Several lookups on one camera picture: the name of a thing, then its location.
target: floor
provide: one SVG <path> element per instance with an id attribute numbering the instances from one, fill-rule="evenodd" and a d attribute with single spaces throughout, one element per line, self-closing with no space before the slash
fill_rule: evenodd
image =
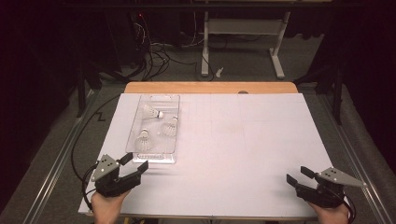
<path id="1" fill-rule="evenodd" d="M 160 74 L 148 81 L 293 81 L 306 74 L 320 41 L 321 37 L 304 40 L 298 35 L 284 39 L 279 52 L 286 75 L 284 80 L 276 78 L 269 57 L 268 49 L 275 43 L 271 36 L 230 36 L 227 42 L 223 37 L 212 36 L 209 64 L 214 72 L 209 77 L 200 75 L 201 46 L 177 49 L 152 45 L 151 74 L 156 71 Z M 122 72 L 126 75 L 132 71 L 131 66 L 125 65 Z M 76 118 L 78 95 L 74 92 L 70 96 L 70 106 L 53 123 L 1 214 L 0 223 L 92 222 L 91 217 L 78 213 L 82 195 L 76 173 L 81 175 L 95 163 L 117 105 L 117 96 L 125 88 L 125 84 L 106 74 L 101 77 L 103 88 L 87 92 L 88 108 L 81 118 Z M 138 75 L 133 80 L 143 77 Z M 391 213 L 396 210 L 396 178 L 364 131 L 347 89 L 343 89 L 343 125 L 337 125 L 331 115 L 332 96 L 317 95 L 314 88 L 315 83 L 298 86 L 333 165 L 370 186 L 368 189 L 346 188 L 358 210 L 355 223 L 392 223 L 396 220 Z M 132 220 L 125 222 L 120 218 L 119 223 L 132 223 Z"/>

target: black cable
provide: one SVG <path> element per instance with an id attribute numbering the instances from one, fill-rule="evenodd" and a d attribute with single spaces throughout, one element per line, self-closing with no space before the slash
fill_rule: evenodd
<path id="1" fill-rule="evenodd" d="M 127 77 L 135 77 L 135 76 L 139 75 L 146 69 L 146 66 L 147 66 L 146 59 L 143 59 L 142 63 L 139 64 L 139 67 L 135 71 L 133 71 L 131 74 L 127 75 Z"/>
<path id="2" fill-rule="evenodd" d="M 259 35 L 259 36 L 255 37 L 255 38 L 252 38 L 252 39 L 245 39 L 245 38 L 240 38 L 240 37 L 236 37 L 236 36 L 239 36 L 239 35 L 229 35 L 229 36 L 227 36 L 227 38 L 231 39 L 231 40 L 242 41 L 242 42 L 253 42 L 253 41 L 257 41 L 257 40 L 259 40 L 259 39 L 261 39 L 263 37 L 267 37 L 267 35 Z"/>
<path id="3" fill-rule="evenodd" d="M 227 39 L 227 37 L 224 36 L 224 35 L 214 35 L 214 36 L 215 36 L 215 37 L 218 37 L 218 38 L 220 38 L 220 39 L 222 39 L 222 40 L 224 40 L 224 46 L 221 47 L 221 48 L 217 48 L 217 47 L 209 46 L 209 44 L 208 44 L 208 47 L 209 47 L 210 49 L 226 49 L 227 46 L 228 46 L 228 39 Z"/>
<path id="4" fill-rule="evenodd" d="M 148 80 L 150 80 L 150 79 L 152 79 L 152 78 L 154 78 L 154 77 L 156 77 L 156 76 L 162 74 L 162 73 L 163 73 L 164 71 L 166 71 L 166 69 L 169 67 L 169 58 L 165 58 L 165 57 L 161 56 L 160 53 L 163 53 L 162 51 L 164 51 L 164 47 L 160 48 L 160 50 L 155 51 L 155 52 L 151 51 L 151 60 L 148 61 L 148 63 L 151 65 L 151 67 L 159 67 L 159 69 L 158 69 L 158 71 L 157 71 L 156 73 L 154 73 L 154 74 L 152 74 L 152 75 L 147 74 L 147 75 L 142 79 L 142 81 L 148 81 Z M 161 61 L 162 61 L 162 64 L 161 64 L 161 65 L 154 65 L 154 59 L 157 59 L 157 58 L 161 59 Z"/>
<path id="5" fill-rule="evenodd" d="M 189 41 L 188 43 L 184 42 L 184 43 L 181 44 L 181 47 L 189 48 L 189 47 L 200 46 L 200 45 L 202 45 L 203 42 L 204 42 L 203 36 L 199 35 L 199 34 L 196 34 L 195 39 L 193 39 L 192 42 L 191 41 Z"/>
<path id="6" fill-rule="evenodd" d="M 131 224 L 140 224 L 140 222 L 142 222 L 143 220 L 145 220 L 144 218 L 137 218 L 134 219 L 134 221 Z"/>
<path id="7" fill-rule="evenodd" d="M 210 66 L 210 63 L 204 58 L 204 55 L 202 56 L 202 58 L 204 59 L 204 61 L 207 63 L 207 65 L 209 66 L 209 70 L 212 73 L 212 78 L 209 79 L 209 81 L 213 81 L 213 79 L 215 78 L 215 73 L 212 70 L 212 66 Z"/>
<path id="8" fill-rule="evenodd" d="M 160 48 L 160 49 L 158 49 L 158 50 L 156 50 L 156 51 L 153 51 L 152 49 L 153 49 L 153 47 L 155 47 L 155 48 Z M 162 42 L 162 43 L 159 43 L 159 42 L 156 42 L 155 44 L 152 44 L 152 46 L 151 46 L 151 51 L 152 52 L 156 52 L 156 53 L 158 53 L 158 52 L 162 52 L 162 51 L 164 51 L 165 50 L 165 44 Z"/>
<path id="9" fill-rule="evenodd" d="M 352 223 L 355 220 L 357 211 L 356 211 L 356 207 L 355 204 L 353 203 L 353 201 L 346 195 L 346 199 L 349 201 L 349 203 L 352 205 L 351 209 L 354 211 L 353 213 L 353 218 L 351 219 L 351 221 L 349 223 Z"/>
<path id="10" fill-rule="evenodd" d="M 198 65 L 197 62 L 195 62 L 195 63 L 183 63 L 183 62 L 177 61 L 177 60 L 175 60 L 175 59 L 172 59 L 171 56 L 169 56 L 169 55 L 166 53 L 166 50 L 165 50 L 165 49 L 163 49 L 163 53 L 169 58 L 169 61 L 172 61 L 172 62 L 175 62 L 175 63 L 180 63 L 180 64 L 185 64 L 185 65 L 194 65 L 194 74 L 195 74 L 195 75 L 197 74 L 197 65 Z"/>
<path id="11" fill-rule="evenodd" d="M 151 54 L 151 50 L 149 51 L 149 53 L 148 53 L 148 55 L 149 55 L 149 58 L 150 58 L 150 61 L 149 62 L 152 62 L 152 54 Z M 151 64 L 151 66 L 149 67 L 149 70 L 148 70 L 148 72 L 147 73 L 145 73 L 143 76 L 142 76 L 142 79 L 141 79 L 141 81 L 144 81 L 145 79 L 146 79 L 146 77 L 151 73 L 151 70 L 152 70 L 152 64 Z"/>
<path id="12" fill-rule="evenodd" d="M 85 195 L 89 195 L 90 193 L 94 192 L 96 189 L 91 189 L 90 191 L 86 192 Z"/>
<path id="13" fill-rule="evenodd" d="M 356 217 L 356 207 L 355 204 L 352 202 L 352 200 L 346 196 L 346 198 L 348 199 L 348 201 L 352 204 L 353 208 L 351 206 L 349 206 L 349 204 L 343 199 L 341 198 L 336 192 L 334 192 L 332 189 L 328 189 L 325 188 L 327 191 L 329 191 L 333 196 L 335 196 L 338 200 L 340 200 L 340 202 L 343 202 L 343 205 L 346 206 L 347 210 L 349 211 L 349 218 L 348 218 L 348 224 L 351 224 Z"/>
<path id="14" fill-rule="evenodd" d="M 82 196 L 84 197 L 85 203 L 86 203 L 87 206 L 90 208 L 90 210 L 92 210 L 92 204 L 90 203 L 90 200 L 88 200 L 88 197 L 87 197 L 88 193 L 85 192 L 85 188 L 88 186 L 86 180 L 87 180 L 88 175 L 89 175 L 94 169 L 96 169 L 97 166 L 98 166 L 98 163 L 96 163 L 95 165 L 91 166 L 91 167 L 87 170 L 87 172 L 85 172 L 84 176 L 82 177 L 82 178 L 83 178 L 83 181 L 81 181 L 81 193 L 82 193 Z"/>
<path id="15" fill-rule="evenodd" d="M 108 103 L 110 103 L 111 101 L 113 101 L 114 99 L 116 99 L 116 98 L 118 98 L 118 97 L 120 97 L 120 94 L 119 94 L 119 95 L 116 95 L 116 96 L 114 96 L 114 97 L 112 97 L 112 98 L 109 99 L 109 100 L 107 100 L 106 102 L 104 102 L 101 106 L 99 106 L 99 108 L 97 108 L 97 109 L 93 112 L 93 114 L 88 118 L 87 122 L 86 122 L 86 123 L 84 124 L 84 126 L 82 127 L 81 131 L 78 133 L 78 136 L 77 136 L 77 138 L 76 138 L 76 141 L 75 141 L 75 143 L 73 144 L 73 147 L 72 147 L 72 150 L 71 150 L 71 153 L 70 153 L 70 161 L 71 161 L 71 163 L 72 163 L 73 172 L 75 173 L 76 177 L 77 177 L 80 181 L 82 181 L 82 182 L 84 182 L 85 179 L 83 179 L 83 178 L 78 174 L 78 171 L 77 171 L 77 169 L 76 169 L 76 165 L 75 165 L 75 162 L 74 162 L 74 152 L 75 152 L 75 148 L 76 148 L 78 139 L 81 137 L 82 133 L 84 132 L 85 128 L 87 127 L 88 123 L 89 123 L 90 120 L 93 118 L 93 116 L 95 116 L 95 115 L 99 112 L 99 110 L 102 109 L 105 105 L 107 105 Z"/>

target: wire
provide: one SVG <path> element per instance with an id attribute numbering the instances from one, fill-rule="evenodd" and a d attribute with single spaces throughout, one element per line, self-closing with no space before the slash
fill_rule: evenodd
<path id="1" fill-rule="evenodd" d="M 85 188 L 87 188 L 87 185 L 88 185 L 88 184 L 86 183 L 86 179 L 87 179 L 88 175 L 89 175 L 94 169 L 96 169 L 97 166 L 98 166 L 98 162 L 97 162 L 95 165 L 91 166 L 91 167 L 87 170 L 87 172 L 85 172 L 85 174 L 84 174 L 84 176 L 83 176 L 83 181 L 81 181 L 81 193 L 82 193 L 82 196 L 84 197 L 85 203 L 86 203 L 87 206 L 90 208 L 90 210 L 92 210 L 92 204 L 90 203 L 90 200 L 88 200 L 88 197 L 87 197 L 88 193 L 85 192 Z"/>
<path id="2" fill-rule="evenodd" d="M 201 45 L 204 42 L 204 38 L 202 38 L 200 41 L 196 42 L 195 44 L 191 45 L 191 46 L 183 46 L 183 47 L 192 47 L 192 46 L 198 46 Z"/>
<path id="3" fill-rule="evenodd" d="M 146 69 L 147 64 L 148 63 L 146 62 L 146 59 L 143 59 L 142 63 L 139 64 L 139 67 L 134 72 L 129 74 L 127 77 L 135 77 L 135 76 L 139 75 Z"/>
<path id="4" fill-rule="evenodd" d="M 143 23 L 145 23 L 146 30 L 147 30 L 147 32 L 148 32 L 147 38 L 148 38 L 148 42 L 149 42 L 149 46 L 150 46 L 150 49 L 149 49 L 148 51 L 149 51 L 149 52 L 152 52 L 152 49 L 151 49 L 151 39 L 150 39 L 150 37 L 149 37 L 149 28 L 148 28 L 148 24 L 146 23 L 146 20 L 145 20 L 145 18 L 143 17 L 143 14 L 142 14 L 142 13 L 139 13 L 139 17 L 142 18 Z"/>
<path id="5" fill-rule="evenodd" d="M 75 165 L 75 162 L 74 162 L 74 152 L 75 152 L 75 148 L 76 148 L 78 139 L 81 137 L 82 133 L 84 132 L 85 128 L 87 127 L 88 123 L 89 123 L 90 120 L 93 118 L 93 116 L 97 115 L 100 109 L 102 109 L 105 105 L 107 105 L 108 103 L 110 103 L 111 101 L 113 101 L 114 99 L 116 99 L 116 98 L 118 98 L 118 97 L 120 97 L 120 94 L 119 94 L 119 95 L 116 95 L 116 96 L 114 96 L 114 97 L 112 97 L 112 98 L 110 98 L 109 100 L 107 100 L 106 102 L 104 102 L 101 106 L 99 106 L 99 108 L 97 108 L 97 109 L 93 112 L 93 114 L 88 118 L 87 122 L 86 122 L 86 123 L 84 124 L 84 126 L 82 127 L 81 131 L 78 133 L 78 136 L 77 136 L 77 138 L 76 138 L 76 141 L 75 141 L 75 143 L 73 144 L 72 150 L 71 150 L 71 152 L 70 152 L 70 154 L 71 154 L 71 155 L 70 155 L 70 161 L 71 161 L 71 163 L 72 163 L 73 172 L 75 173 L 76 177 L 77 177 L 80 181 L 82 181 L 82 182 L 84 182 L 85 179 L 83 179 L 83 178 L 78 174 L 78 171 L 77 171 L 77 169 L 76 169 L 76 165 Z"/>
<path id="6" fill-rule="evenodd" d="M 328 188 L 324 188 L 327 191 L 329 191 L 333 196 L 335 196 L 338 200 L 340 200 L 340 202 L 343 202 L 343 205 L 346 206 L 347 210 L 349 211 L 349 218 L 348 218 L 348 224 L 351 224 L 356 217 L 356 207 L 355 204 L 352 202 L 352 200 L 345 195 L 346 199 L 350 202 L 350 204 L 352 205 L 352 207 L 343 199 L 341 198 L 336 192 L 334 192 L 332 189 L 328 189 Z"/>
<path id="7" fill-rule="evenodd" d="M 145 28 L 143 28 L 143 26 L 140 25 L 140 24 L 137 23 L 137 22 L 135 22 L 134 25 L 137 25 L 137 26 L 139 27 L 139 32 L 137 33 L 136 36 L 139 36 L 139 34 L 140 34 L 140 29 L 143 30 L 143 37 L 142 37 L 142 43 L 141 43 L 141 44 L 143 44 L 143 43 L 145 42 L 145 39 L 146 39 L 146 31 L 145 31 Z"/>
<path id="8" fill-rule="evenodd" d="M 213 79 L 215 78 L 215 73 L 212 70 L 212 66 L 210 66 L 210 63 L 205 59 L 204 55 L 202 56 L 202 58 L 204 59 L 204 61 L 209 66 L 210 73 L 212 74 L 212 78 L 210 78 L 209 81 L 213 81 Z"/>
<path id="9" fill-rule="evenodd" d="M 194 46 L 194 41 L 195 41 L 195 37 L 196 37 L 196 34 L 197 34 L 197 20 L 196 20 L 195 11 L 193 11 L 193 15 L 194 15 L 194 37 L 192 38 L 192 41 L 191 41 L 191 43 L 189 45 L 182 46 L 182 47 Z"/>
<path id="10" fill-rule="evenodd" d="M 209 46 L 209 45 L 208 45 L 208 47 L 209 47 L 210 49 L 227 49 L 227 46 L 228 46 L 228 39 L 227 39 L 227 37 L 226 37 L 225 35 L 212 35 L 212 36 L 215 36 L 215 37 L 218 37 L 218 38 L 224 40 L 224 46 L 218 48 L 218 47 L 213 47 L 213 46 Z"/>
<path id="11" fill-rule="evenodd" d="M 91 189 L 90 191 L 86 192 L 85 195 L 89 195 L 90 193 L 96 191 L 96 189 Z"/>
<path id="12" fill-rule="evenodd" d="M 145 74 L 142 76 L 142 78 L 141 78 L 141 81 L 144 81 L 145 79 L 146 79 L 146 77 L 151 73 L 151 70 L 152 70 L 152 63 L 150 63 L 150 62 L 152 62 L 152 53 L 151 53 L 151 50 L 149 50 L 149 54 L 148 54 L 148 56 L 149 56 L 149 58 L 150 58 L 150 60 L 148 61 L 148 64 L 150 64 L 150 67 L 149 67 L 149 70 L 147 70 L 147 67 L 145 68 Z"/>
<path id="13" fill-rule="evenodd" d="M 255 38 L 252 38 L 252 39 L 245 39 L 245 38 L 239 38 L 239 37 L 236 37 L 236 36 L 238 36 L 238 35 L 228 35 L 227 38 L 229 38 L 231 40 L 239 40 L 239 41 L 243 41 L 243 42 L 252 42 L 252 41 L 259 40 L 259 39 L 261 39 L 263 37 L 267 37 L 267 35 L 259 35 L 259 36 L 255 37 Z"/>
<path id="14" fill-rule="evenodd" d="M 145 76 L 143 81 L 149 81 L 152 80 L 154 77 L 162 74 L 166 69 L 170 66 L 170 62 L 175 62 L 175 63 L 180 63 L 180 64 L 185 64 L 185 65 L 194 65 L 194 74 L 196 74 L 197 71 L 197 62 L 195 63 L 183 63 L 180 61 L 177 61 L 173 59 L 167 52 L 165 48 L 165 44 L 160 44 L 160 43 L 155 43 L 152 44 L 154 47 L 158 47 L 158 49 L 155 50 L 155 52 L 152 52 L 152 55 L 155 57 L 152 59 L 152 61 L 149 61 L 148 63 L 153 66 L 153 67 L 159 67 L 158 71 L 155 74 Z M 157 62 L 161 62 L 161 64 L 156 65 L 155 59 L 160 59 Z"/>
<path id="15" fill-rule="evenodd" d="M 146 223 L 144 218 L 134 218 L 134 221 L 131 224 L 143 224 Z"/>

